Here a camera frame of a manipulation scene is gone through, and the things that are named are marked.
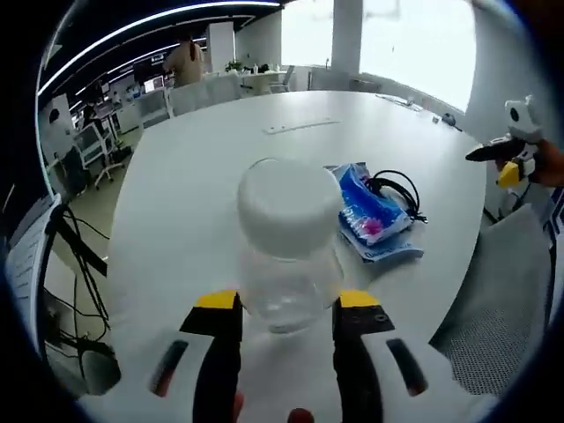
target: mesh chair back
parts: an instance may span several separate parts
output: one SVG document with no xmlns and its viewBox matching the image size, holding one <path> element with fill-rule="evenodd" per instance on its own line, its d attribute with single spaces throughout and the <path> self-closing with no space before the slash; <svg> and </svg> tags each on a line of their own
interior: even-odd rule
<svg viewBox="0 0 564 423">
<path fill-rule="evenodd" d="M 210 104 L 210 98 L 205 82 L 184 85 L 170 92 L 170 102 L 175 116 L 205 108 Z"/>
<path fill-rule="evenodd" d="M 239 77 L 233 73 L 205 81 L 211 104 L 226 103 L 242 97 Z"/>
<path fill-rule="evenodd" d="M 136 103 L 141 117 L 158 112 L 159 110 L 167 110 L 164 90 L 156 90 L 144 94 L 137 98 Z"/>
<path fill-rule="evenodd" d="M 551 285 L 548 241 L 529 205 L 488 228 L 431 344 L 472 394 L 500 395 L 534 353 Z"/>
<path fill-rule="evenodd" d="M 288 66 L 288 70 L 286 71 L 286 74 L 284 76 L 284 80 L 282 81 L 282 84 L 284 84 L 284 85 L 290 84 L 290 78 L 292 77 L 294 68 L 295 68 L 295 66 Z"/>
</svg>

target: ceiling light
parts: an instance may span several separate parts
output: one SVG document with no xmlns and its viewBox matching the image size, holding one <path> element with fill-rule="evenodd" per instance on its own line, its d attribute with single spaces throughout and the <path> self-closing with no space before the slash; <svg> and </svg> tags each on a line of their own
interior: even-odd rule
<svg viewBox="0 0 564 423">
<path fill-rule="evenodd" d="M 190 6 L 178 7 L 176 9 L 171 9 L 169 11 L 162 11 L 161 13 L 156 13 L 154 15 L 147 16 L 146 18 L 136 20 L 135 22 L 131 22 L 130 24 L 128 24 L 126 26 L 123 26 L 119 29 L 116 29 L 112 33 L 109 33 L 105 37 L 100 38 L 99 40 L 97 40 L 96 42 L 93 42 L 90 46 L 88 46 L 87 48 L 82 50 L 80 53 L 78 53 L 76 56 L 74 56 L 72 59 L 70 59 L 69 62 L 67 62 L 61 69 L 59 69 L 57 72 L 55 72 L 55 74 L 53 74 L 53 76 L 45 83 L 44 86 L 41 87 L 41 89 L 37 93 L 38 93 L 38 95 L 42 95 L 43 92 L 51 84 L 53 84 L 53 81 L 55 81 L 57 78 L 59 78 L 59 76 L 61 76 L 61 74 L 63 72 L 65 72 L 67 69 L 69 69 L 77 60 L 79 60 L 81 57 L 85 56 L 87 53 L 89 53 L 92 50 L 94 50 L 95 48 L 97 48 L 100 44 L 103 44 L 104 42 L 111 40 L 112 38 L 114 38 L 116 35 L 119 35 L 120 33 L 124 33 L 125 31 L 128 31 L 131 28 L 134 28 L 136 26 L 146 24 L 147 22 L 151 22 L 152 20 L 155 20 L 155 19 L 164 18 L 166 16 L 170 16 L 170 15 L 173 15 L 175 13 L 181 13 L 181 12 L 184 12 L 184 11 L 194 11 L 194 10 L 197 10 L 197 9 L 207 9 L 207 8 L 210 8 L 210 7 L 220 7 L 220 6 L 279 7 L 280 4 L 278 2 L 274 3 L 274 2 L 257 2 L 257 1 L 234 1 L 234 2 L 232 1 L 232 2 L 214 2 L 214 3 L 192 4 Z"/>
</svg>

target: round table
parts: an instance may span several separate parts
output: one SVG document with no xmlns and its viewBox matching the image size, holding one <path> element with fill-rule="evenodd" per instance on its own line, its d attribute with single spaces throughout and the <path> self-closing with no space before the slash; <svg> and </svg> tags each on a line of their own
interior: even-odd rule
<svg viewBox="0 0 564 423">
<path fill-rule="evenodd" d="M 109 243 L 111 338 L 122 372 L 131 371 L 130 354 L 160 331 L 178 329 L 197 297 L 237 287 L 235 193 L 243 172 L 265 157 L 317 166 L 366 161 L 372 173 L 396 169 L 413 179 L 429 220 L 412 233 L 422 258 L 383 269 L 363 264 L 342 241 L 336 249 L 345 284 L 368 290 L 397 329 L 428 342 L 456 298 L 479 233 L 486 167 L 464 159 L 475 144 L 432 123 L 428 112 L 370 93 L 255 97 L 147 129 Z M 252 317 L 243 332 L 241 421 L 286 421 L 294 407 L 318 421 L 341 421 L 330 311 L 293 336 L 271 335 Z"/>
</svg>

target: plastic jar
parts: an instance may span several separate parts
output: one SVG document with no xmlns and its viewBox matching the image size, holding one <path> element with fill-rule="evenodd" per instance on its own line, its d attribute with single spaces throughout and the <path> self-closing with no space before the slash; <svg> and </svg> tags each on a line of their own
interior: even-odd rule
<svg viewBox="0 0 564 423">
<path fill-rule="evenodd" d="M 322 167 L 265 159 L 247 170 L 237 193 L 246 243 L 241 301 L 271 332 L 307 328 L 338 298 L 343 271 L 333 248 L 343 198 Z"/>
</svg>

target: window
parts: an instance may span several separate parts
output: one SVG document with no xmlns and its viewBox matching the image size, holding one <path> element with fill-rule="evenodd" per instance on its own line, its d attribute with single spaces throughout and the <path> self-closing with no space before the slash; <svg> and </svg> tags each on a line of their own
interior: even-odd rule
<svg viewBox="0 0 564 423">
<path fill-rule="evenodd" d="M 360 72 L 465 112 L 475 64 L 474 15 L 464 0 L 364 0 Z"/>
<path fill-rule="evenodd" d="M 282 64 L 325 66 L 333 47 L 333 0 L 296 0 L 282 11 Z"/>
</svg>

